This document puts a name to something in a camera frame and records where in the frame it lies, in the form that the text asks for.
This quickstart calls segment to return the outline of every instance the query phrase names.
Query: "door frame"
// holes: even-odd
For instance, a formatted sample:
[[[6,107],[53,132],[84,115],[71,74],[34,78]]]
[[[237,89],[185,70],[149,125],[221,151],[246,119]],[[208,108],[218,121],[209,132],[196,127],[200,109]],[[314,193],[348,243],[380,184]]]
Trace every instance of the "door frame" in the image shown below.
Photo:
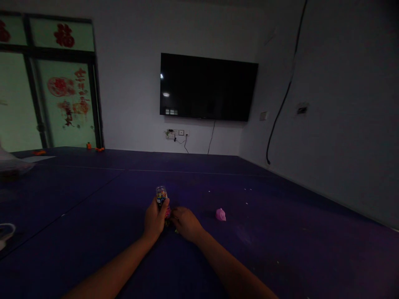
[[[58,17],[50,15],[39,15],[39,14],[25,14],[20,12],[9,12],[1,11],[0,17],[2,15],[7,16],[19,16],[22,18],[24,24],[24,31],[26,36],[27,45],[11,45],[11,44],[0,44],[0,52],[13,52],[21,53],[24,56],[25,67],[28,75],[30,91],[33,100],[33,106],[35,109],[35,115],[37,120],[37,130],[40,133],[40,139],[42,141],[42,147],[48,148],[53,147],[51,137],[46,136],[46,126],[48,125],[48,118],[43,115],[40,109],[40,99],[39,93],[36,89],[35,82],[35,71],[38,72],[37,67],[32,65],[31,61],[34,63],[37,59],[43,60],[53,60],[61,62],[75,62],[84,63],[88,65],[89,69],[89,81],[90,81],[90,93],[91,93],[91,105],[93,109],[93,119],[94,119],[94,132],[96,136],[96,146],[99,148],[104,147],[104,137],[103,137],[103,121],[101,117],[101,102],[100,102],[100,89],[99,89],[99,73],[96,55],[96,43],[94,40],[94,52],[90,51],[80,51],[80,50],[70,50],[70,49],[56,49],[47,47],[37,47],[34,45],[32,30],[30,26],[31,18],[57,20],[64,22],[79,22],[79,23],[89,23],[92,24],[93,36],[94,27],[93,22],[90,19],[81,18],[69,18],[69,17]],[[38,86],[42,86],[42,82],[37,82]]]

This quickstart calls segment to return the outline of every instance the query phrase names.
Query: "forearm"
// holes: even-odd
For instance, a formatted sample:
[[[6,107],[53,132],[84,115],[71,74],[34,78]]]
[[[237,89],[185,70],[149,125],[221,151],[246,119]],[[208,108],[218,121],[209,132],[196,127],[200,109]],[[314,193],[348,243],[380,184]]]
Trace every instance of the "forearm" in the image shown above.
[[[63,298],[115,298],[155,241],[138,239]]]
[[[206,231],[199,236],[195,244],[206,257],[231,298],[277,298],[265,284]]]

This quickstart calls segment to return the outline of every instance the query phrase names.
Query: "black tv screen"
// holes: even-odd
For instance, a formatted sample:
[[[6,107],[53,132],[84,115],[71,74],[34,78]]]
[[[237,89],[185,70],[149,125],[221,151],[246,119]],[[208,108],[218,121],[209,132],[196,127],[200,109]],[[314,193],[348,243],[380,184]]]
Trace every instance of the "black tv screen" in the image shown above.
[[[258,64],[161,54],[160,114],[248,121]]]

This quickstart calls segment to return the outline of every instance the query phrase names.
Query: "small plastic bottle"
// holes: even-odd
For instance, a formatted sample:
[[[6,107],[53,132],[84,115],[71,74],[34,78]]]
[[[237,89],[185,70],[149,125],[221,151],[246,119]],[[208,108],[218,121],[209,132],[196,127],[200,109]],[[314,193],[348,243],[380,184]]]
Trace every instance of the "small plastic bottle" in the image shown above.
[[[167,193],[166,193],[166,188],[165,186],[158,186],[155,189],[157,193],[157,204],[159,209],[161,209],[163,202],[165,199],[167,199]],[[165,213],[165,218],[168,219],[170,217],[170,207],[167,206],[166,213]]]

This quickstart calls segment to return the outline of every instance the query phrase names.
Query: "white paper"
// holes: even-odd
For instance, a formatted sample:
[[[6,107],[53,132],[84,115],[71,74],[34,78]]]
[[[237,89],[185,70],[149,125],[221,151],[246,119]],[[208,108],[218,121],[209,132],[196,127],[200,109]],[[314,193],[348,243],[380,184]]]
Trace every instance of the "white paper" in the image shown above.
[[[32,156],[32,157],[27,157],[21,159],[22,161],[28,162],[28,163],[35,163],[38,161],[54,158],[55,156]]]

